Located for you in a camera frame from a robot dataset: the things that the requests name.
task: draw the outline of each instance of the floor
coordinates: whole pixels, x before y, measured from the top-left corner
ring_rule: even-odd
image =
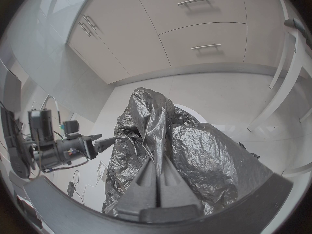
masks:
[[[271,79],[271,76],[256,74],[201,73],[122,85],[114,89],[89,134],[113,137],[116,119],[129,103],[133,90],[149,88],[164,94],[173,103],[192,108],[234,141],[243,143],[249,152],[258,154],[259,161],[264,165],[281,174],[285,169],[312,161],[312,116],[304,123],[299,122],[299,117],[312,104],[312,98],[307,93],[312,83],[297,83],[275,113],[250,132],[247,126],[266,107],[283,82],[279,78],[271,90]],[[101,160],[108,165],[112,148],[78,168],[80,180],[77,191],[80,195],[86,183],[96,183],[99,162]],[[57,184],[63,191],[72,181],[74,170],[67,170],[66,174],[62,174]],[[73,198],[81,201],[76,193]],[[88,207],[101,211],[105,200],[104,183],[100,181],[95,188],[87,187],[84,200]]]

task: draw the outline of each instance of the wall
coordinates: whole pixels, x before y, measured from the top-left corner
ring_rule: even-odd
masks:
[[[45,92],[94,122],[114,86],[65,44],[84,0],[26,0],[0,46],[8,69],[17,63]]]

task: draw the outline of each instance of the metal handle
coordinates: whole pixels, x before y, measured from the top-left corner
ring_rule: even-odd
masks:
[[[83,26],[84,23],[78,22],[78,24],[80,25],[81,28],[83,28],[83,30],[88,34],[88,36],[91,36],[91,35],[90,35],[91,32],[88,32],[88,31],[84,28],[84,26]]]
[[[204,45],[204,46],[197,46],[193,47],[192,50],[194,49],[203,49],[203,48],[209,48],[209,47],[221,47],[221,44],[211,44],[211,45]]]
[[[82,17],[87,21],[87,23],[91,26],[91,28],[93,29],[93,30],[96,30],[96,25],[92,25],[92,23],[89,21],[89,19],[88,18],[90,18],[89,16],[85,16],[85,15],[82,15]]]
[[[183,5],[183,4],[187,4],[187,3],[191,3],[191,2],[200,2],[200,1],[206,1],[206,0],[188,0],[185,2],[179,2],[178,5]]]

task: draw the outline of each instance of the power adapter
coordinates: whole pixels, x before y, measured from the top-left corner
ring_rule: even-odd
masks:
[[[72,197],[74,195],[75,191],[75,185],[72,181],[68,183],[68,188],[67,188],[67,194],[69,197]]]

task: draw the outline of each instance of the white chair leg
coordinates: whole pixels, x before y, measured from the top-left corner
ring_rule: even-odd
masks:
[[[283,171],[282,176],[283,177],[295,177],[295,176],[302,175],[311,171],[312,171],[312,162],[307,165],[295,168],[295,169],[285,170]]]
[[[303,116],[299,119],[299,121],[300,121],[301,123],[304,122],[304,121],[306,120],[306,118],[308,118],[308,116],[309,116],[311,113],[312,113],[312,107],[306,112],[305,115],[303,115]]]
[[[275,72],[273,80],[271,81],[271,84],[269,86],[269,88],[271,88],[271,89],[274,87],[275,82],[277,81],[277,78],[279,77],[279,74],[282,71],[282,68],[284,66],[284,63],[285,63],[285,60],[286,60],[286,56],[287,56],[288,45],[289,45],[289,33],[286,32],[285,33],[283,52],[282,52],[282,56],[280,58],[280,63],[278,65],[278,67],[277,67],[277,70]]]
[[[271,100],[271,102],[268,104],[268,106],[252,123],[250,123],[250,125],[248,126],[248,129],[250,131],[254,130],[267,118],[269,118],[272,113],[274,113],[274,111],[279,107],[279,105],[289,94],[299,76],[303,63],[303,57],[305,55],[305,38],[301,33],[298,32],[298,30],[296,30],[294,36],[296,38],[296,53],[294,53],[287,76],[282,86],[280,87],[274,98]]]

